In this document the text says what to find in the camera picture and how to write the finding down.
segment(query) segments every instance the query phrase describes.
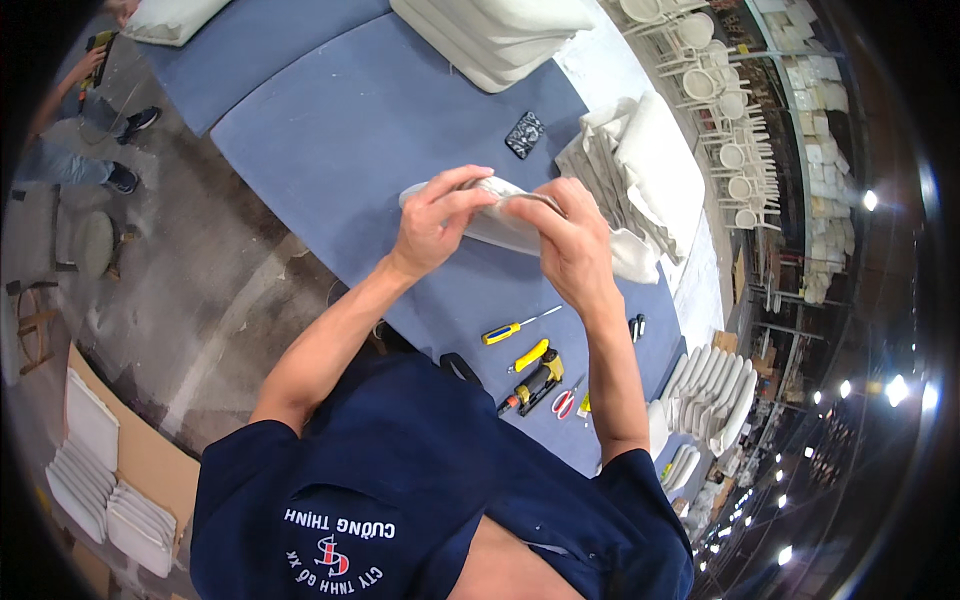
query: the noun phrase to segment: sneaker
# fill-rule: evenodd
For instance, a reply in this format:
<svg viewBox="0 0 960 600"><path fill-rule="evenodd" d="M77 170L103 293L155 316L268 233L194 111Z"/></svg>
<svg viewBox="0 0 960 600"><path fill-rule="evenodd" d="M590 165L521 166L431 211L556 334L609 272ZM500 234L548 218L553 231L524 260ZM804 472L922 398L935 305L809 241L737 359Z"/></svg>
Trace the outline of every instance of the sneaker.
<svg viewBox="0 0 960 600"><path fill-rule="evenodd" d="M140 183L140 178L136 176L136 173L119 162L114 162L113 173L110 173L110 177L107 178L104 186L113 188L124 196L128 196L133 193L138 183Z"/></svg>
<svg viewBox="0 0 960 600"><path fill-rule="evenodd" d="M142 132L153 125L162 114L163 110L161 110L159 107L149 107L144 108L134 116L128 117L127 128L124 130L123 134L117 138L117 143L121 146L129 144L135 133Z"/></svg>

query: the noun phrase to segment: factory floor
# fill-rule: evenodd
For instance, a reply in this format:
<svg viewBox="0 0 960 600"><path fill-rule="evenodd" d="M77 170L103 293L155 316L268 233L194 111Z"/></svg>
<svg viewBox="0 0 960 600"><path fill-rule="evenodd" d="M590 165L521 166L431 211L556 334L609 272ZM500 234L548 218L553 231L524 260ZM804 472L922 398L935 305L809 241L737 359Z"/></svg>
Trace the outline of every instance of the factory floor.
<svg viewBox="0 0 960 600"><path fill-rule="evenodd" d="M107 27L94 22L88 30ZM80 54L72 53L67 66ZM45 137L84 156L128 165L142 178L137 190L120 196L100 186L65 187L52 231L50 186L29 185L24 202L7 203L3 220L3 283L59 284L41 295L60 311L51 335L63 352L23 377L8 397L36 480L63 438L70 339L122 401L199 458L208 444L247 422L264 376L324 311L336 280L237 176L209 136L197 139L185 127L129 40L117 38L100 91L116 108L126 104L126 114L156 105L164 115L124 147L109 137L99 140L76 120L57 124ZM682 124L693 145L691 125ZM51 272L52 239L58 260L75 259L72 240L92 210L135 233L121 247L118 281ZM732 310L729 235L712 204L707 219L717 250L722 326ZM141 593L194 598L188 547L189 537L168 580L124 563L122 555L104 558Z"/></svg>

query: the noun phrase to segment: cardboard box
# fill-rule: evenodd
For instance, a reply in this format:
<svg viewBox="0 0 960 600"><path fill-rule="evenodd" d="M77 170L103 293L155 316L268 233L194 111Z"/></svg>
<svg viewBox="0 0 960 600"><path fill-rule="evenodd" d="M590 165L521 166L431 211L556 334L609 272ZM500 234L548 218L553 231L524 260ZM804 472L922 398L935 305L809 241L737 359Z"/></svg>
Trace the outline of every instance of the cardboard box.
<svg viewBox="0 0 960 600"><path fill-rule="evenodd" d="M171 444L120 401L97 377L71 344L67 365L120 421L117 479L122 479L177 520L173 555L180 550L183 528L193 515L200 463Z"/></svg>

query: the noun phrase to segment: leg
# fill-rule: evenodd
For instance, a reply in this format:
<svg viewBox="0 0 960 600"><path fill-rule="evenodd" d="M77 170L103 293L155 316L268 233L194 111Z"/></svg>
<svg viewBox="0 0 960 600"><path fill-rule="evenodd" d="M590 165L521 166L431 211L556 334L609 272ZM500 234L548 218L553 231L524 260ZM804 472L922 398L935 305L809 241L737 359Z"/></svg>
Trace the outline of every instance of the leg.
<svg viewBox="0 0 960 600"><path fill-rule="evenodd" d="M85 158L40 138L27 149L13 180L97 185L107 182L113 166L110 160Z"/></svg>
<svg viewBox="0 0 960 600"><path fill-rule="evenodd" d="M63 97L60 103L60 113L58 120L72 119L80 116L78 111L80 102L80 88L74 85ZM89 123L100 132L109 132L114 138L119 138L127 131L127 119L119 114L113 107L97 93L95 89L86 91L86 100L84 101L84 121Z"/></svg>

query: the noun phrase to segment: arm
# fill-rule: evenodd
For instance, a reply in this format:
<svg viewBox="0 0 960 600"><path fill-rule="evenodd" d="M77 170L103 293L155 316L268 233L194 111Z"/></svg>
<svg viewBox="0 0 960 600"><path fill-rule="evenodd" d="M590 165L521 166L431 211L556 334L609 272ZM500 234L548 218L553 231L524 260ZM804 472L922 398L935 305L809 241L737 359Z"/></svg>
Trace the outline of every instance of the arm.
<svg viewBox="0 0 960 600"><path fill-rule="evenodd" d="M38 110L34 116L34 120L30 126L31 134L40 135L43 133L43 130L53 121L54 115L57 114L57 110L63 103L63 98L67 92L70 91L70 88L79 84L87 75L92 73L95 68L100 66L100 63L107 57L106 52L106 46L94 48L87 52L86 55L80 59L80 62L77 63L77 66L70 69L70 72L63 78L63 81L57 84L57 87L50 90L47 97L43 99L40 110Z"/></svg>
<svg viewBox="0 0 960 600"><path fill-rule="evenodd" d="M474 212L495 202L482 190L456 191L492 173L471 165L444 171L407 200L394 249L284 352L263 382L251 423L279 420L302 433L380 317L453 254Z"/></svg>
<svg viewBox="0 0 960 600"><path fill-rule="evenodd" d="M630 340L623 296L613 282L610 228L586 188L574 179L537 190L557 201L566 218L544 203L514 198L508 214L540 231L540 267L587 331L590 408L604 465L635 448L650 451L650 426Z"/></svg>

